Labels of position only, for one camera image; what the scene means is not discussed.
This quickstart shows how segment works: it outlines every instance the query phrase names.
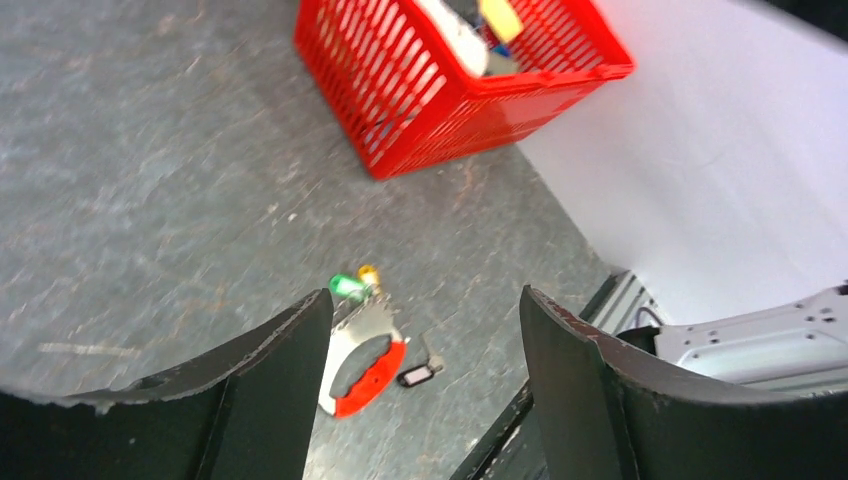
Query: white wall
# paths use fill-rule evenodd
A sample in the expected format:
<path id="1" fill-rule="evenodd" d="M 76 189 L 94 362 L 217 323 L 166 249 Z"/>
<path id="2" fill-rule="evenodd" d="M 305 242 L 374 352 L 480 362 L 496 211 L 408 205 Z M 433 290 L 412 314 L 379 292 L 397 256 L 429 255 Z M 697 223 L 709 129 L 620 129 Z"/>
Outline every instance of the white wall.
<path id="1" fill-rule="evenodd" d="M 595 3 L 636 73 L 520 147 L 601 257 L 682 324 L 848 278 L 845 44 L 741 0 Z"/>

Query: key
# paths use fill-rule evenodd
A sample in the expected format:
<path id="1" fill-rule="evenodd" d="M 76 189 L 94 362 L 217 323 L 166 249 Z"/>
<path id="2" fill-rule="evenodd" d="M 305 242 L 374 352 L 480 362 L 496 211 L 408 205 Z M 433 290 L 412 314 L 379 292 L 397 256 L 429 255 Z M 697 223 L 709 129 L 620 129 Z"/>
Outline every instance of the key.
<path id="1" fill-rule="evenodd" d="M 427 342 L 427 337 L 423 333 L 421 334 L 421 343 L 427 352 L 427 363 L 401 372 L 397 376 L 397 382 L 402 387 L 412 388 L 421 385 L 435 377 L 437 373 L 445 368 L 444 359 L 430 347 L 430 343 Z"/>
<path id="2" fill-rule="evenodd" d="M 427 351 L 427 365 L 433 370 L 433 373 L 439 373 L 445 368 L 445 360 L 441 355 L 436 353 L 427 341 L 427 335 L 421 334 L 421 343 L 424 344 L 424 350 Z"/>

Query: gray floor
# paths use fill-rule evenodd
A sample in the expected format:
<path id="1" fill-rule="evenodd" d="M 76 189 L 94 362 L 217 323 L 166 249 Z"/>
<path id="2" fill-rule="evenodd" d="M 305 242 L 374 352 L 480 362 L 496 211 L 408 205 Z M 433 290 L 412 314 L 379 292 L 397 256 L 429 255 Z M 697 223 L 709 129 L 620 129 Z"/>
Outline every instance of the gray floor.
<path id="1" fill-rule="evenodd" d="M 0 0 L 0 385 L 122 388 L 373 263 L 447 369 L 319 412 L 306 478 L 447 478 L 526 377 L 520 287 L 579 309 L 606 268 L 514 148 L 373 182 L 296 11 Z"/>

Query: red plastic basket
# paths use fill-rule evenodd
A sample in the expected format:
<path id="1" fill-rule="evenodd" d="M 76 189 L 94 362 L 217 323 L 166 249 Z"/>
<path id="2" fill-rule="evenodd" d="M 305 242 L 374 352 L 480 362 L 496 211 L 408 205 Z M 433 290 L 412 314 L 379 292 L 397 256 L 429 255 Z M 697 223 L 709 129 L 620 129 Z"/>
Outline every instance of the red plastic basket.
<path id="1" fill-rule="evenodd" d="M 466 73 L 413 0 L 302 0 L 295 45 L 377 179 L 526 137 L 634 65 L 589 0 L 512 0 L 520 73 Z"/>

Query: black key tag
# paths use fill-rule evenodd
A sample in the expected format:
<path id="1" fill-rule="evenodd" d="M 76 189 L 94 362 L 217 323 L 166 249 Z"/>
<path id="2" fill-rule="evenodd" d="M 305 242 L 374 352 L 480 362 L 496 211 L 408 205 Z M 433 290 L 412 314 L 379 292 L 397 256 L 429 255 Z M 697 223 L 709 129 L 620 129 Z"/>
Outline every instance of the black key tag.
<path id="1" fill-rule="evenodd" d="M 430 368 L 430 365 L 424 364 L 417 367 L 412 367 L 409 370 L 404 370 L 397 376 L 397 381 L 401 387 L 412 388 L 430 380 L 436 376 L 436 371 Z"/>

